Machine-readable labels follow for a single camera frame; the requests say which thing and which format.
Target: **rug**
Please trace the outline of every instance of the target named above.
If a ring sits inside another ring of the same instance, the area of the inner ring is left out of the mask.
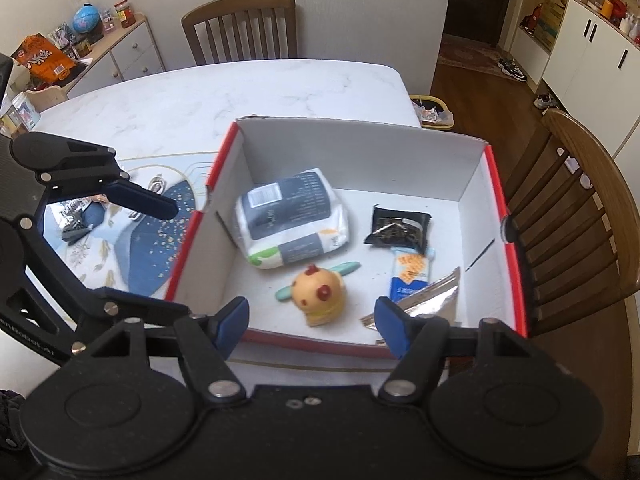
[[[501,52],[496,48],[491,48],[489,45],[443,34],[440,52],[438,53],[438,63],[513,80],[503,74],[497,65],[501,57]]]

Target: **black plastic packet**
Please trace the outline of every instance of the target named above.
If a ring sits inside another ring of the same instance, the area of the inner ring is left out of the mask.
[[[373,208],[371,233],[364,243],[376,247],[407,247],[424,255],[427,250],[428,213]]]

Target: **black sneaker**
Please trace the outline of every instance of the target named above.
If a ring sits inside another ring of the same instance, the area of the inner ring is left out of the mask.
[[[513,77],[517,81],[525,82],[527,76],[522,73],[520,67],[517,66],[511,59],[500,58],[498,60],[498,66],[502,70],[503,74]]]

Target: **blue ball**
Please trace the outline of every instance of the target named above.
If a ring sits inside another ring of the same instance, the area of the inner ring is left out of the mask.
[[[86,34],[100,23],[100,12],[92,5],[80,7],[74,16],[74,29],[80,34]]]

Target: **yellow toy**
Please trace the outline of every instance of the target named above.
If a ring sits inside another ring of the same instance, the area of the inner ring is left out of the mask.
[[[291,297],[306,324],[319,326],[340,316],[344,310],[345,289],[342,276],[335,271],[309,265],[291,284]]]

